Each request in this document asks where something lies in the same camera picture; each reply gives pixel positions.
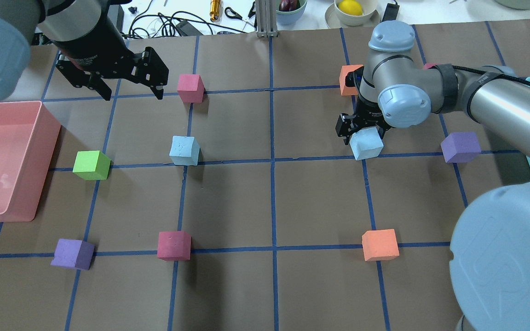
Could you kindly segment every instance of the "plate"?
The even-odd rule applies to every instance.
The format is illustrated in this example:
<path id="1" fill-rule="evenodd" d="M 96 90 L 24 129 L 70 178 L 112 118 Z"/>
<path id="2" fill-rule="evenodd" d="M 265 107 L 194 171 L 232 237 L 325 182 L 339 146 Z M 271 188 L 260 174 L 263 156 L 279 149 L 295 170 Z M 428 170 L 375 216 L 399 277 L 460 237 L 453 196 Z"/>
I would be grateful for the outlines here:
<path id="1" fill-rule="evenodd" d="M 326 9 L 326 13 L 324 13 L 324 20 L 326 21 L 326 25 L 329 29 L 352 28 L 351 25 L 346 25 L 339 21 L 337 15 L 334 14 L 334 4 L 328 6 L 328 9 Z M 375 27 L 380 23 L 380 21 L 381 19 L 379 17 L 379 13 L 377 13 L 377 10 L 375 10 L 372 16 L 369 18 L 369 21 L 366 21 L 366 23 L 363 23 L 362 25 L 358 25 L 358 27 Z"/>

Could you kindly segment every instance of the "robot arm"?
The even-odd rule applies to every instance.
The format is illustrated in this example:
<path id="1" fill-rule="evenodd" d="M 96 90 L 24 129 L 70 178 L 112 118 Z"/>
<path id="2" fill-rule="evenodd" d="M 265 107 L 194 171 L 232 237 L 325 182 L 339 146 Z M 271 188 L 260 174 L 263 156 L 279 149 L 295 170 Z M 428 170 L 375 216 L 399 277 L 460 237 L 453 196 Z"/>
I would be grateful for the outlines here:
<path id="1" fill-rule="evenodd" d="M 359 98 L 354 115 L 339 117 L 339 137 L 348 143 L 369 126 L 379 126 L 383 136 L 392 127 L 420 124 L 430 113 L 460 110 L 530 156 L 530 83 L 507 67 L 418 69 L 410 58 L 414 40 L 406 23 L 377 25 L 366 65 L 347 76 Z"/>
<path id="2" fill-rule="evenodd" d="M 36 25 L 61 50 L 56 67 L 76 88 L 86 86 L 109 100 L 112 91 L 103 78 L 125 78 L 162 99 L 169 69 L 151 47 L 140 54 L 126 48 L 107 17 L 109 5 L 109 0 L 0 0 L 0 100 L 13 92 L 28 65 Z"/>

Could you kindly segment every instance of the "purple vegetable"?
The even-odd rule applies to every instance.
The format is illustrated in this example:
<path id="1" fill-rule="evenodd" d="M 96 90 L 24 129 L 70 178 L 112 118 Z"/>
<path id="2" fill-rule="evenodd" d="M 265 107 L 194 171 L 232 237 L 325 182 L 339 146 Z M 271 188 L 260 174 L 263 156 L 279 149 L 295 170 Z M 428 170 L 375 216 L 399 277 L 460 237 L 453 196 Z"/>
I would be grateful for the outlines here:
<path id="1" fill-rule="evenodd" d="M 295 11 L 298 8 L 298 0 L 282 0 L 279 3 L 279 11 L 290 12 Z"/>

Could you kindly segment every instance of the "green cube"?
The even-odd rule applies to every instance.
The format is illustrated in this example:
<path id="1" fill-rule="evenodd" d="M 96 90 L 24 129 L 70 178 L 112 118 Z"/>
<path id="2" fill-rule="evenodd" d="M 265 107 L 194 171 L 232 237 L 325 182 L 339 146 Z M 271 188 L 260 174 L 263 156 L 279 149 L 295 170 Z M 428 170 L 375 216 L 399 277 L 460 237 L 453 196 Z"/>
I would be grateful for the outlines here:
<path id="1" fill-rule="evenodd" d="M 111 160 L 100 151 L 77 152 L 73 173 L 84 180 L 104 180 L 108 178 Z"/>

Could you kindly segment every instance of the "scissors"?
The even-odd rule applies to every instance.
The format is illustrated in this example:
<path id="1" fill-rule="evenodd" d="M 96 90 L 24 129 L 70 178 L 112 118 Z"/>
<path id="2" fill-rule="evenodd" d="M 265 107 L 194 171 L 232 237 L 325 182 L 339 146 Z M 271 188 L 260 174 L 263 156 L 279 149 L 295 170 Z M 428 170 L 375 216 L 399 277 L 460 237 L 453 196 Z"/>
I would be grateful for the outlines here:
<path id="1" fill-rule="evenodd" d="M 239 13 L 237 13 L 236 11 L 234 11 L 234 9 L 232 9 L 230 7 L 226 7 L 225 8 L 226 17 L 228 17 L 229 19 L 239 19 L 240 21 L 244 21 L 244 27 L 242 27 L 243 31 L 244 31 L 244 28 L 247 26 L 247 23 L 250 24 L 250 25 L 253 25 L 253 27 L 254 27 L 254 24 L 250 21 L 250 19 L 253 16 L 255 16 L 256 14 L 257 14 L 257 12 L 255 11 L 255 2 L 254 1 L 253 1 L 253 6 L 248 11 L 248 17 L 247 18 L 242 17 Z"/>

